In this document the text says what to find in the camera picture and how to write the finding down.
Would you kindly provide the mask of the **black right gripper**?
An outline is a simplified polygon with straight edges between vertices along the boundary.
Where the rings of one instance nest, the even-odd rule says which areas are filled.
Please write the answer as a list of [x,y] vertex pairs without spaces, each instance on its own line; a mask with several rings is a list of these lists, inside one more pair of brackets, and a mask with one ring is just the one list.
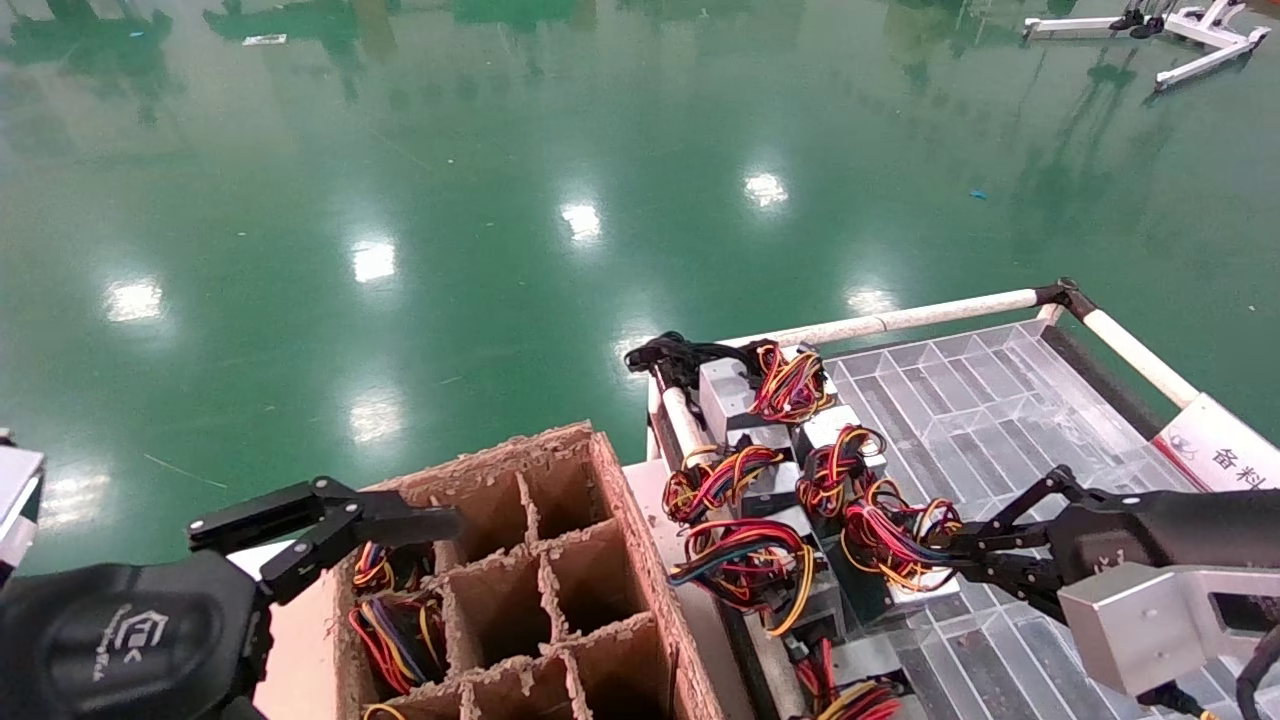
[[[1023,521],[1055,496],[1068,501],[1056,518]],[[1052,561],[977,560],[955,569],[969,582],[996,585],[1065,623],[1060,588],[1126,562],[1147,568],[1277,568],[1279,492],[1161,489],[1116,495],[1083,488],[1071,468],[1059,464],[993,516],[963,521],[940,536],[942,551],[960,559],[1047,543]]]

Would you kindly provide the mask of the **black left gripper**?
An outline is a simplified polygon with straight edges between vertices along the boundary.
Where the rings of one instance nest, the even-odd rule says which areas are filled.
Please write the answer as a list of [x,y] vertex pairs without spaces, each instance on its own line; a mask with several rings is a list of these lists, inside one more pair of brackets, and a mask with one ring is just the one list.
[[215,553],[17,578],[3,589],[1,715],[256,719],[273,644],[268,597],[288,605],[369,542],[404,547],[462,533],[454,506],[415,507],[393,489],[315,478],[188,525],[193,552],[292,538],[259,583]]

